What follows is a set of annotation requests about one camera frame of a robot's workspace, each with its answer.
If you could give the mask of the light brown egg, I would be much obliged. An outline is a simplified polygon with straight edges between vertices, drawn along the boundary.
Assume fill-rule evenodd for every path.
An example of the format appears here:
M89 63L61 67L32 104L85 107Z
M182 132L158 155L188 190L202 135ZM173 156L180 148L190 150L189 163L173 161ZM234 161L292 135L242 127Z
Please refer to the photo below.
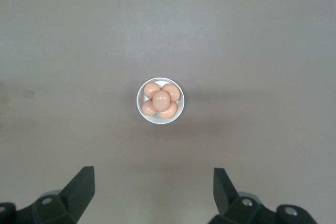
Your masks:
M157 112L164 112L170 106L170 96L166 91L156 92L152 98L153 107Z
M177 104L176 102L171 102L169 108L166 111L160 112L159 116L162 119L170 119L177 112Z
M154 116L157 114L157 110L154 108L151 99L144 102L142 106L142 112L147 116Z
M161 90L161 87L155 82L149 82L144 87L144 95L152 99L155 93Z
M165 84L161 90L169 94L171 102L176 102L181 96L179 88L172 83Z

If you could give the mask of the white round bowl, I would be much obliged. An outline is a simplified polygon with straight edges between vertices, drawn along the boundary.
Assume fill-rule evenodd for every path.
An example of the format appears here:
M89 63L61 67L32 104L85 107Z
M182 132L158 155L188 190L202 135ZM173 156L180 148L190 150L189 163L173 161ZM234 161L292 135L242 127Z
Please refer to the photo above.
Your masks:
M175 101L176 103L176 112L172 115L171 118L162 118L160 116L159 112L156 112L156 114L154 115L146 115L143 110L142 107L143 105L146 103L146 101L148 101L150 98L148 96L146 96L145 94L145 86L149 83L156 83L157 86L159 88L162 88L164 85L166 84L172 84L174 85L180 94L180 97ZM184 106L185 106L185 97L184 97L184 93L181 89L181 87L173 80L168 79L168 78L164 78L164 77L156 77L156 78L152 78L148 81L146 81L138 90L137 96L136 96L136 105L138 108L139 113L149 122L154 123L154 124L158 124L158 125L164 125L164 124L169 124L174 122L177 118L180 117L180 115L182 114L183 110L184 110Z

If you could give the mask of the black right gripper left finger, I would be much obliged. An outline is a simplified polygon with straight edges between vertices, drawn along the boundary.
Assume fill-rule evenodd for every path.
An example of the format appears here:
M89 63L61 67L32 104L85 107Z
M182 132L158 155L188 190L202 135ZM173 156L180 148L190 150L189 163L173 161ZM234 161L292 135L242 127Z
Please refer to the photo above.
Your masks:
M83 167L61 190L16 209L0 202L0 224L77 224L95 195L94 167Z

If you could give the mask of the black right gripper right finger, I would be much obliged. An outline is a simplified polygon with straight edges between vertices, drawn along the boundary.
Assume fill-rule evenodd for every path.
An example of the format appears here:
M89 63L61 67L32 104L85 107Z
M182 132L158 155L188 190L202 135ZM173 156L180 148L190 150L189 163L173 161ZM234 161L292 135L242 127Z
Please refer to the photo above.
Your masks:
M317 224L299 206L280 205L271 211L255 195L238 193L223 168L214 169L213 196L218 215L208 224Z

